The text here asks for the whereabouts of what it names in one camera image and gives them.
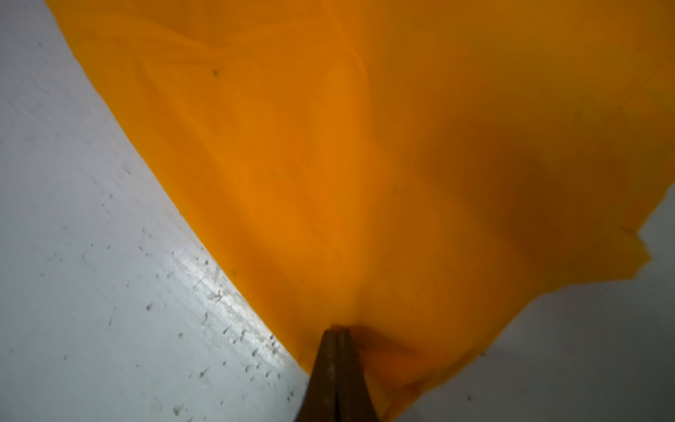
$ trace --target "gray surface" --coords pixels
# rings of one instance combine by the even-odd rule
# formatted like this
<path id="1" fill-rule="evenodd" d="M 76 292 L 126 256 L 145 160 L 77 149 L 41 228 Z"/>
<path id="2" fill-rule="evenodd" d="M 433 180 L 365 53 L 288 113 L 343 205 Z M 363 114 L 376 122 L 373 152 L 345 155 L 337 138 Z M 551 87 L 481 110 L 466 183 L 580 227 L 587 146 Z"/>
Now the gray surface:
<path id="1" fill-rule="evenodd" d="M 675 420 L 674 215 L 637 280 L 541 297 L 400 420 Z M 270 335 L 45 5 L 0 0 L 0 421 L 290 421 L 306 375 Z"/>

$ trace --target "orange cloth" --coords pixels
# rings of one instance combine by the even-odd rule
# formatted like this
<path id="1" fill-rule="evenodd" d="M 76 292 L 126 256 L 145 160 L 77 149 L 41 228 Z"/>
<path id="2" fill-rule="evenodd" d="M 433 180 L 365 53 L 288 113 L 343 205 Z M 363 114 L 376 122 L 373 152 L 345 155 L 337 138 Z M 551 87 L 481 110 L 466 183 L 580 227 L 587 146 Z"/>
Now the orange cloth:
<path id="1" fill-rule="evenodd" d="M 632 277 L 675 180 L 671 0 L 47 0 L 204 245 L 390 420 L 530 300 Z"/>

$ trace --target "white surface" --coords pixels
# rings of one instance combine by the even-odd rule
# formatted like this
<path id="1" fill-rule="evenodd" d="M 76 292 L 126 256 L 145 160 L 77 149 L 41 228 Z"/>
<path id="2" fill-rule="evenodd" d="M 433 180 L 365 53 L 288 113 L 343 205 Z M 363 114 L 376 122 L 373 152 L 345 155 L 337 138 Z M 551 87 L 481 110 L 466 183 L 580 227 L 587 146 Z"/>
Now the white surface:
<path id="1" fill-rule="evenodd" d="M 674 215 L 637 280 L 536 300 L 400 420 L 675 420 Z M 0 0 L 0 421 L 290 421 L 306 375 L 270 335 L 46 6 Z"/>

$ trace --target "orange fabric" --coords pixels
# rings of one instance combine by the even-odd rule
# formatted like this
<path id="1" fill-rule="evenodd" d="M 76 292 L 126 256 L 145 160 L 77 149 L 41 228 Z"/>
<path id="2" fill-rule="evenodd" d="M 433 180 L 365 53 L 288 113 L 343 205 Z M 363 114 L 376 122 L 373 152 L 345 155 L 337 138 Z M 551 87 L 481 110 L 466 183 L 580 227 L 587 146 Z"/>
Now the orange fabric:
<path id="1" fill-rule="evenodd" d="M 530 300 L 630 278 L 675 180 L 671 0 L 47 0 L 306 370 L 352 328 L 390 420 Z"/>

